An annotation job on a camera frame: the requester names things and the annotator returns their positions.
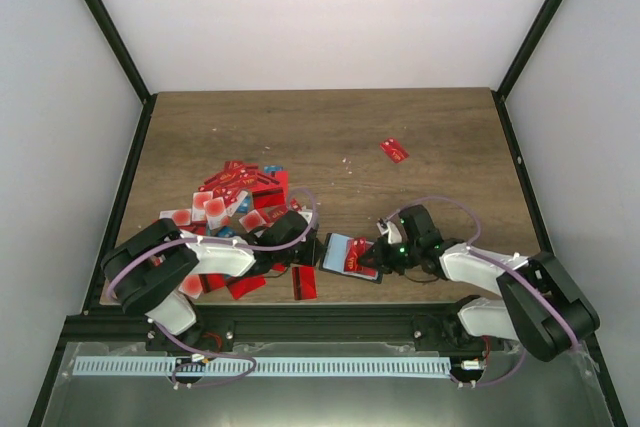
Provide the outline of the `black leather card holder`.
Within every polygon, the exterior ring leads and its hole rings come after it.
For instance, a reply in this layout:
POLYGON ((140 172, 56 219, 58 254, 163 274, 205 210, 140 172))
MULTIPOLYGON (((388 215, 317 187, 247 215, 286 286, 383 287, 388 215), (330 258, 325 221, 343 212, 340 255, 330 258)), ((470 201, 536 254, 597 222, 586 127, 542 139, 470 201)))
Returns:
POLYGON ((325 238, 326 250, 320 260, 319 270, 380 284, 382 274, 359 262, 359 257, 372 245, 373 243, 365 238, 352 238, 342 234, 329 233, 325 238))

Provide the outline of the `red VIP card carried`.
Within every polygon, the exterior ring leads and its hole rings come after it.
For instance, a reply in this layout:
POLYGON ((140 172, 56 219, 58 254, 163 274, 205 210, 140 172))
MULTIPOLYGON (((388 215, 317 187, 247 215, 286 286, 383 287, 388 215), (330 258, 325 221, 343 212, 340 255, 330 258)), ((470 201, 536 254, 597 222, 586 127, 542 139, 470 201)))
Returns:
POLYGON ((347 241, 344 271, 347 273, 357 273, 359 270, 358 257, 367 249, 368 243, 365 238, 352 238, 347 241))

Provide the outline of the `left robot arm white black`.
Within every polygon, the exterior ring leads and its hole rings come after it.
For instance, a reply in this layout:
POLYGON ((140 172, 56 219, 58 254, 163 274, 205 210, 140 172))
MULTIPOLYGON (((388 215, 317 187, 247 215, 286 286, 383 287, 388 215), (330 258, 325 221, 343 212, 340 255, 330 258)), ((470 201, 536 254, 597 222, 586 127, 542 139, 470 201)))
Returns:
POLYGON ((276 265, 313 266, 323 253, 314 210, 288 210, 271 226, 241 236, 200 236, 160 219, 101 261, 107 295, 131 316, 146 316, 181 350, 196 349, 204 325, 180 285, 191 275, 244 280, 276 265))

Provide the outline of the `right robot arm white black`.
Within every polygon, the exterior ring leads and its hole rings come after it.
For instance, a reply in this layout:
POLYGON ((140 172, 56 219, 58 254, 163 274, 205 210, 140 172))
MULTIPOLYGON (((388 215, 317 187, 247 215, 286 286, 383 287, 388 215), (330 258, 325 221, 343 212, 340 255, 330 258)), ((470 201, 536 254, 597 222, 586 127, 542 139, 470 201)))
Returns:
POLYGON ((442 237, 425 206, 410 205, 378 222, 379 238, 359 256, 360 265, 388 275, 419 267, 439 279, 474 285, 492 298, 470 297, 444 325, 458 350, 488 336, 520 343, 549 362, 594 334, 595 308, 552 253, 532 256, 478 249, 471 241, 442 237))

